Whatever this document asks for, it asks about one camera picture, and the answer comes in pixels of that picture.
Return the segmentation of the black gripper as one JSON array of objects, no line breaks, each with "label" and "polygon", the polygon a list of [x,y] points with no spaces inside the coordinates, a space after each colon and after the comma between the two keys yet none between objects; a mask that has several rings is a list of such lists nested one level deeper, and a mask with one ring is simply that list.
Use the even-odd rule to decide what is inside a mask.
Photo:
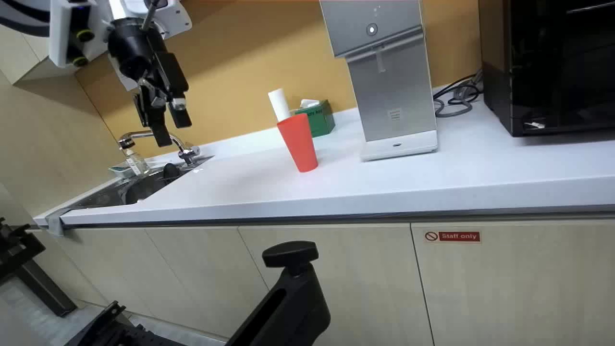
[{"label": "black gripper", "polygon": [[108,52],[119,73],[132,81],[131,95],[142,104],[144,125],[159,147],[169,147],[163,104],[169,102],[177,129],[190,127],[192,122],[184,98],[186,77],[179,60],[165,48],[161,33],[140,18],[115,20],[108,33]]}]

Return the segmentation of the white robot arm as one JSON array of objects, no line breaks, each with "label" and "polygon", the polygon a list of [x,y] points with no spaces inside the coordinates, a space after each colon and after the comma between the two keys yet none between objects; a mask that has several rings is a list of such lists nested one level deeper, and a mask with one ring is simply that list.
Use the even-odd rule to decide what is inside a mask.
[{"label": "white robot arm", "polygon": [[188,81],[165,41],[192,29],[181,0],[50,0],[48,58],[84,68],[106,54],[132,95],[138,120],[159,147],[171,145],[165,116],[190,127]]}]

